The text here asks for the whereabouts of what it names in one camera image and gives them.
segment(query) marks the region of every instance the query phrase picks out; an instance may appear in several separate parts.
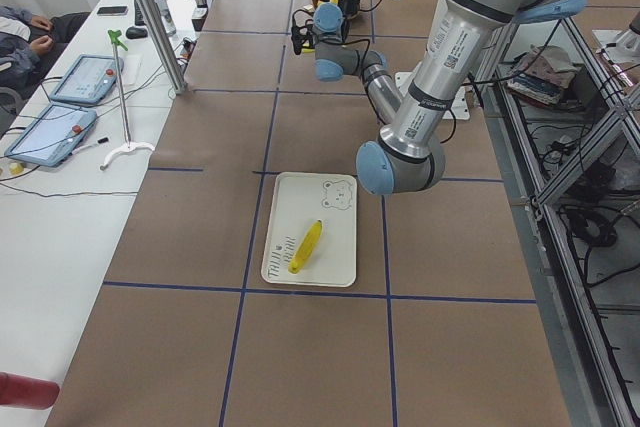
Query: white table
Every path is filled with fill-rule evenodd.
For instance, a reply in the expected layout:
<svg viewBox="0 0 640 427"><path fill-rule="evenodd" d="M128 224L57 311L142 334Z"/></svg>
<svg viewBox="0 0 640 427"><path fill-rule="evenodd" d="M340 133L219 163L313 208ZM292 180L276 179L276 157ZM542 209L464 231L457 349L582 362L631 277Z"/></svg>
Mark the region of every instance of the white table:
<svg viewBox="0 0 640 427"><path fill-rule="evenodd" d="M167 1L178 29L170 41L178 47L184 37L195 36L191 25L195 2ZM123 4L129 6L126 16L95 14L98 7ZM129 47L124 53L125 69L127 57L141 57L135 83L125 90L139 87L161 64L150 37L124 37L133 24L133 0L101 0L49 75L63 75L80 54L112 55L107 30L120 29ZM48 90L54 85L49 83ZM127 101L132 140L158 141L173 97L171 83L162 74ZM105 155L124 142L116 89L109 98L115 100L98 107L98 114L116 108L100 117L85 139L92 143L107 136L108 143L86 149L57 168L40 168L6 185L43 194L137 191L149 151L120 156L107 170L99 169ZM46 105L39 89L22 114L37 116ZM13 125L30 122L18 118ZM0 151L14 139L15 135L6 135ZM0 159L1 178L10 176L9 163L9 159ZM135 195L45 199L0 186L0 371L62 383L134 200ZM0 425L41 426L48 414L49 410L0 407Z"/></svg>

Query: red cylinder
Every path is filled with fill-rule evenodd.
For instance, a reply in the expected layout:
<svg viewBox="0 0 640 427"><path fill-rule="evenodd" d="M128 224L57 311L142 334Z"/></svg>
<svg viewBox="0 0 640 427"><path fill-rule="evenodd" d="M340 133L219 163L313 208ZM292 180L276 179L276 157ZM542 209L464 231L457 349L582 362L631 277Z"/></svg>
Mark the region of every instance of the red cylinder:
<svg viewBox="0 0 640 427"><path fill-rule="evenodd" d="M0 405L48 409L59 393L55 382L0 372Z"/></svg>

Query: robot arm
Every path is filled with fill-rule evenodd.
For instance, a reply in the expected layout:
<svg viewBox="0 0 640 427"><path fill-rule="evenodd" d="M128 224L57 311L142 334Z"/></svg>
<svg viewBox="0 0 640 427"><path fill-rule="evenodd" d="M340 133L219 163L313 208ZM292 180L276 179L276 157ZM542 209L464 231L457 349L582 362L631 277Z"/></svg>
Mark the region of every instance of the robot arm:
<svg viewBox="0 0 640 427"><path fill-rule="evenodd" d="M320 80L358 75L386 124L356 159L360 182L374 194L418 191L439 181L444 154L435 129L493 30L509 22L564 18L586 5L586 0L444 0L446 13L432 28L424 59L402 96L381 54L340 46L354 2L326 3L316 11L316 75Z"/></svg>

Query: blue cloth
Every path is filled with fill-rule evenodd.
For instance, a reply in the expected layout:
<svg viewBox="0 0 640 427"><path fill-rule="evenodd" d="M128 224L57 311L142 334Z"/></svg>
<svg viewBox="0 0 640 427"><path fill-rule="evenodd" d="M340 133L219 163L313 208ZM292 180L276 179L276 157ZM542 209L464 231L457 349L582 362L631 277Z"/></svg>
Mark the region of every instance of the blue cloth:
<svg viewBox="0 0 640 427"><path fill-rule="evenodd" d="M25 9L0 6L0 17L29 25L33 14ZM0 32L0 65L7 62L11 63L11 67L0 72L0 85L20 90L26 86L29 74L36 68L40 58L23 38Z"/></svg>

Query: computer mouse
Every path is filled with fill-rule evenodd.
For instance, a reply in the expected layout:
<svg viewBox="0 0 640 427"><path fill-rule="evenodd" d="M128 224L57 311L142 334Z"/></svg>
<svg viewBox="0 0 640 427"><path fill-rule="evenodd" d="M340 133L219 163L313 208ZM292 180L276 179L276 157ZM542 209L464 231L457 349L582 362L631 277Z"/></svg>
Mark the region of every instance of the computer mouse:
<svg viewBox="0 0 640 427"><path fill-rule="evenodd" d="M144 27L129 27L124 35L127 39L143 39L149 34Z"/></svg>

